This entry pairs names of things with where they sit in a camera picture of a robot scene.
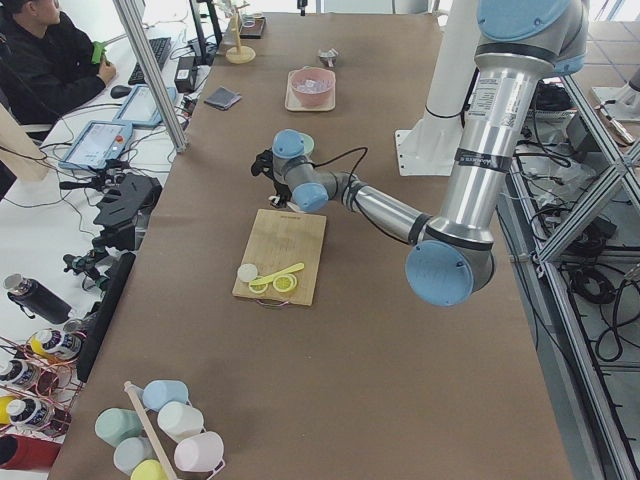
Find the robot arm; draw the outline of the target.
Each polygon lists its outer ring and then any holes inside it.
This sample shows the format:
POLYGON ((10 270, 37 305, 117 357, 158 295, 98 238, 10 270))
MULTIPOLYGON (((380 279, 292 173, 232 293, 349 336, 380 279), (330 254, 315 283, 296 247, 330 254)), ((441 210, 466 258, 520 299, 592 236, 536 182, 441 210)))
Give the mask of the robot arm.
POLYGON ((474 52, 476 93, 456 150, 440 211, 429 216, 354 174, 323 172, 304 153, 299 132, 275 135, 273 176, 293 202, 315 212, 338 199, 411 246, 407 280, 422 300, 453 306, 482 289, 494 272, 490 223, 538 82, 584 64, 586 1, 482 1, 474 52))

